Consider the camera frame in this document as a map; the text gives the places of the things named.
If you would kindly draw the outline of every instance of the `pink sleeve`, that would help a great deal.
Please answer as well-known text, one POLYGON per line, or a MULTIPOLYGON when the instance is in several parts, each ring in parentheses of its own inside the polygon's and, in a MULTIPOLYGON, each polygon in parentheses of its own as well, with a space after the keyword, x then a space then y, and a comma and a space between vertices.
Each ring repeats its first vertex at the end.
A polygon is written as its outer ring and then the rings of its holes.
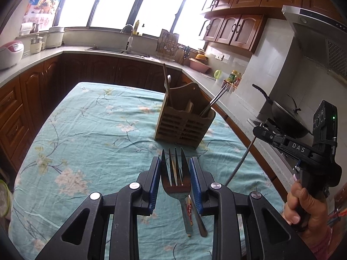
POLYGON ((311 251, 313 252, 314 256, 316 256, 317 260, 327 260, 327 249, 330 244, 332 236, 332 229, 329 228, 327 230, 327 233, 324 237, 324 239, 314 247, 310 247, 311 251))

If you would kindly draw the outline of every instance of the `poster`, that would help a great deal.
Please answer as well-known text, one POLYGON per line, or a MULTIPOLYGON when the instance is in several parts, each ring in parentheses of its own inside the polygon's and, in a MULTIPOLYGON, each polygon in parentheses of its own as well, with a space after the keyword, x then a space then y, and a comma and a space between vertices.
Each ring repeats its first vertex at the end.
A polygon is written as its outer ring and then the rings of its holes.
POLYGON ((23 17, 23 22, 39 24, 39 31, 48 30, 53 26, 53 20, 61 0, 30 0, 23 17))

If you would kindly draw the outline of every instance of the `drawer front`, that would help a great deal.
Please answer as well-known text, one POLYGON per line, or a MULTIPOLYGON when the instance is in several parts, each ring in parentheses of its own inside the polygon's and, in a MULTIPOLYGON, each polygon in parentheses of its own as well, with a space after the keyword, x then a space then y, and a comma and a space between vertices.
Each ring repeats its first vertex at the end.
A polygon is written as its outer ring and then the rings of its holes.
POLYGON ((0 130, 0 141, 8 157, 12 157, 20 140, 28 129, 24 108, 21 105, 0 130))
POLYGON ((17 172, 19 171, 21 164, 23 163, 24 158, 26 154, 28 153, 28 150, 31 146, 31 142, 32 142, 31 135, 28 130, 27 132, 25 132, 23 138, 20 140, 20 143, 18 144, 11 158, 11 161, 17 172))
POLYGON ((21 104, 20 81, 16 77, 0 88, 0 128, 21 104))

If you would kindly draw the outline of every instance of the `light blue tablecloth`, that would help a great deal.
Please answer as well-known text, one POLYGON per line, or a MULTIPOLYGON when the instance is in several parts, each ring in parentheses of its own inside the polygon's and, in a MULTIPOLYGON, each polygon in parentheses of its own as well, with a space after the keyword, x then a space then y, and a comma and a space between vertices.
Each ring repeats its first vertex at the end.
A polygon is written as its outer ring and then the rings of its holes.
MULTIPOLYGON (((153 91, 83 82, 59 104, 15 182, 9 236, 25 259, 35 259, 90 193, 119 191, 149 169, 153 156, 174 147, 153 139, 163 98, 153 91)), ((187 159, 197 156, 203 170, 224 183, 246 148, 217 114, 200 146, 184 150, 187 159)), ((282 210, 279 194, 251 154, 229 186, 244 194, 258 190, 282 210)), ((188 238, 178 200, 160 185, 153 215, 138 217, 140 258, 171 260, 176 246, 177 260, 210 260, 213 218, 203 221, 209 236, 200 237, 193 218, 194 235, 188 238)))

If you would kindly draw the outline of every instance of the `range hood vent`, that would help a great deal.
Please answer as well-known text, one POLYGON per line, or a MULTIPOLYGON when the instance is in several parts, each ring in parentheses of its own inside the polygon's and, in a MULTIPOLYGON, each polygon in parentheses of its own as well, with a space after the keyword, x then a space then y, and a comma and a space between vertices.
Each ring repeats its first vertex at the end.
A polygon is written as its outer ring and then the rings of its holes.
POLYGON ((301 52, 336 73, 347 86, 347 26, 317 12, 283 6, 301 52))

